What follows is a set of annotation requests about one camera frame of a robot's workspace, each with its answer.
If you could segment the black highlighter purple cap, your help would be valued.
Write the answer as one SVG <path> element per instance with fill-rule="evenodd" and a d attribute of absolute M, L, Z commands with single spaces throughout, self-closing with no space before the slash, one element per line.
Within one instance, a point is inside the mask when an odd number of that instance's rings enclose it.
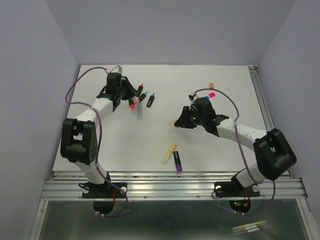
<path fill-rule="evenodd" d="M 175 167 L 176 167 L 176 171 L 178 173 L 182 172 L 182 164 L 181 164 L 181 159 L 180 159 L 180 155 L 178 151 L 174 151 L 173 152 L 173 157 L 174 157 L 174 163 L 175 163 Z"/>

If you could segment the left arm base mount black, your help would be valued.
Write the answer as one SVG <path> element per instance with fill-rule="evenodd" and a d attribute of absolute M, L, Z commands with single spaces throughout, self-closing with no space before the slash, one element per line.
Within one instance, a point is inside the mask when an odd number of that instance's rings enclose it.
<path fill-rule="evenodd" d="M 82 198 L 93 200 L 92 208 L 97 216 L 111 218 L 119 216 L 126 208 L 128 199 L 126 196 L 126 182 L 118 182 L 110 185 L 107 181 L 103 184 L 90 182 L 79 183 L 82 189 Z"/>

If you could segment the black highlighter blue cap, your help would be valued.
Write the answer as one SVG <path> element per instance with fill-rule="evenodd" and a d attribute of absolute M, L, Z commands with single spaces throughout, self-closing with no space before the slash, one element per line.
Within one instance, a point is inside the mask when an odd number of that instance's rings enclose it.
<path fill-rule="evenodd" d="M 147 101 L 147 104 L 146 104 L 146 107 L 147 107 L 147 108 L 150 108 L 150 107 L 152 106 L 154 99 L 155 99 L 155 93 L 153 93 L 153 94 L 149 97 L 149 99 L 148 99 L 148 101 Z"/>

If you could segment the black highlighter green cap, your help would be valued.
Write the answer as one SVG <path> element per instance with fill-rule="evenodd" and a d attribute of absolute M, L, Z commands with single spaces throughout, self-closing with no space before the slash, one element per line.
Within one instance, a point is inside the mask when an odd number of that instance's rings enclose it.
<path fill-rule="evenodd" d="M 148 94 L 148 92 L 146 91 L 146 92 L 142 93 L 142 94 L 139 96 L 138 99 L 139 99 L 139 102 L 140 102 L 140 103 L 146 98 L 147 94 Z"/>

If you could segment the black highlighter orange cap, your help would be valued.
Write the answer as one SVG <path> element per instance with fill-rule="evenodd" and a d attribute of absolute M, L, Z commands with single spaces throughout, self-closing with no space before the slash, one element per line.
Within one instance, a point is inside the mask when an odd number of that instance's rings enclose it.
<path fill-rule="evenodd" d="M 130 98 L 130 99 L 128 100 L 128 103 L 129 103 L 130 108 L 133 110 L 134 107 L 135 107 L 135 103 L 134 103 L 133 99 Z"/>

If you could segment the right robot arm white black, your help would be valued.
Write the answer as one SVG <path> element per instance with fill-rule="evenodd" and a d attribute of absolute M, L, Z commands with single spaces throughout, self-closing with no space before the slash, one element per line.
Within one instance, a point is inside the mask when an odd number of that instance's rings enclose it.
<path fill-rule="evenodd" d="M 277 128 L 259 130 L 242 124 L 223 114 L 216 114 L 206 97 L 196 99 L 190 106 L 184 106 L 176 128 L 194 129 L 202 126 L 206 132 L 228 139 L 252 150 L 256 163 L 246 165 L 230 182 L 231 192 L 242 195 L 253 184 L 264 180 L 276 180 L 297 162 L 297 157 L 284 134 Z"/>

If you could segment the pink pen cap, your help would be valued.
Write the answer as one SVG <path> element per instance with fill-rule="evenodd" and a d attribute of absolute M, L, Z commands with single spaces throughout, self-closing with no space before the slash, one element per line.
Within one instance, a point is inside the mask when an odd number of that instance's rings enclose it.
<path fill-rule="evenodd" d="M 214 92 L 211 92 L 209 95 L 208 95 L 210 98 L 214 98 L 216 96 L 216 94 Z"/>

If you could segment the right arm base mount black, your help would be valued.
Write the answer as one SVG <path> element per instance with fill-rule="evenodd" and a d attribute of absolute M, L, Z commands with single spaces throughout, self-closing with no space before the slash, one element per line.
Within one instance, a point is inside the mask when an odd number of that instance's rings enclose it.
<path fill-rule="evenodd" d="M 243 187 L 237 180 L 235 174 L 229 181 L 218 181 L 214 183 L 214 189 L 211 194 L 213 199 L 236 198 L 229 200 L 229 206 L 236 213 L 248 214 L 252 203 L 252 197 L 259 197 L 260 189 L 257 184 L 250 183 L 249 186 Z"/>

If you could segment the black highlighter pink tip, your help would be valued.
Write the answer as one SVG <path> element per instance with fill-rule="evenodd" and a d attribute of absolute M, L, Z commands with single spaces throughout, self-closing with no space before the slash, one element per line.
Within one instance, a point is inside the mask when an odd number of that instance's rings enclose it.
<path fill-rule="evenodd" d="M 139 97 L 141 95 L 143 88 L 144 88 L 144 84 L 143 83 L 138 86 L 138 89 L 137 89 L 137 92 L 136 92 L 136 95 L 135 95 L 136 97 Z"/>

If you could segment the pastel green highlighter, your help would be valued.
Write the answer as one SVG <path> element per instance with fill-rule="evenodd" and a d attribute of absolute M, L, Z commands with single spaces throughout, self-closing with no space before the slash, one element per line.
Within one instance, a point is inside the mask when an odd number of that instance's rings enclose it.
<path fill-rule="evenodd" d="M 143 105 L 140 103 L 137 108 L 136 119 L 141 120 L 143 117 Z"/>

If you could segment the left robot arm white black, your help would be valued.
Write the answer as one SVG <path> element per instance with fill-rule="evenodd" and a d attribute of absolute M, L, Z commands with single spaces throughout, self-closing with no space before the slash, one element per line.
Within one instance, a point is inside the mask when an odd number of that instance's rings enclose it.
<path fill-rule="evenodd" d="M 136 89 L 120 71 L 109 72 L 106 85 L 92 104 L 81 101 L 65 101 L 69 105 L 82 105 L 87 109 L 75 118 L 66 118 L 62 123 L 60 155 L 76 165 L 94 185 L 100 197 L 111 193 L 110 175 L 99 163 L 104 118 L 112 114 L 122 101 L 136 95 Z"/>

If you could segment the pastel purple highlighter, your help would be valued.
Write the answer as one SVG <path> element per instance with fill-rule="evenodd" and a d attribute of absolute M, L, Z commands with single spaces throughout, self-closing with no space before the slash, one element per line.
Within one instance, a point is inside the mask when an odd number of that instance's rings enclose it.
<path fill-rule="evenodd" d="M 132 109 L 132 114 L 133 115 L 136 115 L 137 112 L 138 112 L 138 108 L 139 108 L 139 105 L 140 105 L 140 100 L 138 97 L 135 98 L 135 101 L 133 102 L 134 105 L 133 105 L 133 109 Z"/>

